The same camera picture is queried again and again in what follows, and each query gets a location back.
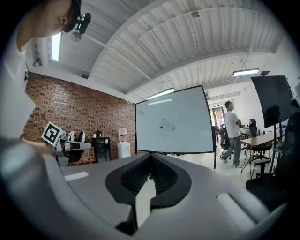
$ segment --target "black chair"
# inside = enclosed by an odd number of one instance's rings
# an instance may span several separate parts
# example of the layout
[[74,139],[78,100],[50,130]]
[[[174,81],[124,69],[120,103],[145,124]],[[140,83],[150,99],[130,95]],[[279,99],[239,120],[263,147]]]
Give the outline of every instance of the black chair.
[[288,202],[299,193],[300,181],[300,112],[292,115],[285,129],[282,157],[278,160],[275,174],[246,182],[246,189],[258,197],[269,210]]
[[221,152],[221,156],[223,156],[230,147],[230,140],[225,124],[220,125],[219,134],[221,138],[220,145],[221,148],[224,149],[224,151]]
[[[250,128],[250,132],[251,132],[251,135],[252,137],[256,137],[259,135],[259,133],[257,132],[257,126],[256,126],[256,121],[255,119],[250,119],[250,122],[249,122],[249,128]],[[250,175],[250,179],[253,177],[253,174],[254,174],[254,170],[255,170],[255,167],[257,165],[260,165],[261,166],[261,172],[260,173],[257,173],[256,174],[256,177],[259,177],[259,176],[263,176],[264,174],[264,169],[265,169],[265,165],[270,163],[271,162],[271,158],[269,157],[266,157],[265,154],[266,151],[269,151],[270,149],[272,148],[272,143],[269,142],[269,143],[266,143],[264,145],[261,145],[261,146],[258,146],[258,147],[250,147],[249,149],[253,151],[252,155],[250,155],[250,159],[248,160],[248,162],[246,163],[246,165],[250,162],[253,162],[254,161],[254,168],[253,168],[253,171]],[[246,167],[245,165],[245,161],[244,161],[244,165],[243,165],[243,168],[241,170],[241,172],[244,170],[244,168]]]

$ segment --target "man in white shirt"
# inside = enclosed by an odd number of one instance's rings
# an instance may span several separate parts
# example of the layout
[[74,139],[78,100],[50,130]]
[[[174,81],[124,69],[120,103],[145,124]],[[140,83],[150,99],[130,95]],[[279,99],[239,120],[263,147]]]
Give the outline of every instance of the man in white shirt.
[[80,14],[81,0],[43,0],[13,32],[0,63],[0,137],[20,138],[39,153],[55,156],[52,146],[25,140],[23,128],[35,108],[25,93],[25,47],[34,38],[71,31]]
[[239,120],[238,116],[232,112],[233,110],[232,102],[230,101],[226,102],[225,107],[227,108],[227,113],[225,114],[224,121],[228,133],[228,137],[230,140],[230,147],[223,156],[220,156],[220,158],[225,163],[227,163],[227,158],[234,151],[234,159],[233,159],[232,166],[241,168],[242,165],[240,165],[240,151],[242,145],[240,142],[240,131],[238,127],[241,124],[241,121]]

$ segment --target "whiteboard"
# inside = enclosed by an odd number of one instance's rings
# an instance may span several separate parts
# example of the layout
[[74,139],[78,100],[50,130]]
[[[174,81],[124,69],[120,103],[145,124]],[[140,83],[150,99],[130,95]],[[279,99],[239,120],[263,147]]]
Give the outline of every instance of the whiteboard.
[[154,152],[213,152],[210,111],[202,86],[135,105],[137,149]]

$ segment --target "white floor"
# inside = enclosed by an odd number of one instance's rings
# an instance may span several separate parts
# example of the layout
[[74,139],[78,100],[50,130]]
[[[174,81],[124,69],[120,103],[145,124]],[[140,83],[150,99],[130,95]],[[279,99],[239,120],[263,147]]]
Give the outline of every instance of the white floor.
[[[233,183],[235,183],[237,186],[245,187],[246,181],[250,177],[250,164],[246,166],[246,168],[241,173],[241,168],[233,168],[233,154],[231,160],[228,160],[228,163],[224,163],[220,158],[220,146],[217,147],[217,164],[216,164],[216,171],[224,174],[227,176]],[[245,154],[244,150],[242,150],[240,154],[240,164],[243,165],[245,161]],[[209,167],[213,169],[214,167],[214,153],[206,153],[206,154],[186,154],[181,156],[171,156],[175,158],[180,158],[184,161],[188,161],[194,164],[203,165],[206,167]],[[246,162],[249,160],[250,154],[248,152]],[[266,165],[265,173],[269,172],[270,164]],[[255,169],[255,173],[253,177],[256,176],[256,173],[260,172],[260,167],[258,166]],[[155,197],[155,184],[153,180],[148,180],[144,186],[142,187],[141,191],[136,197],[136,213],[137,213],[137,220],[138,220],[138,226],[140,227],[144,221],[148,218],[150,215],[150,200],[151,198]]]

